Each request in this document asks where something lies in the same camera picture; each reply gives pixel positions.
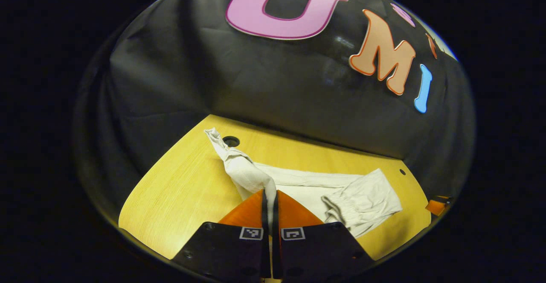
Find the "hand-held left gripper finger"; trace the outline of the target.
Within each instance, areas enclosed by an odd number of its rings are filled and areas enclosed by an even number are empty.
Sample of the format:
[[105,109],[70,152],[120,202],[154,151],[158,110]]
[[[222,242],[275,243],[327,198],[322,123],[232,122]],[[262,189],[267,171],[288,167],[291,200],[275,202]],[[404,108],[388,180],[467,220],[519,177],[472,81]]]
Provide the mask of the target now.
[[273,204],[272,276],[281,281],[345,281],[375,261],[341,222],[324,223],[278,190]]
[[270,277],[265,192],[252,194],[218,222],[203,222],[172,261],[213,280]]

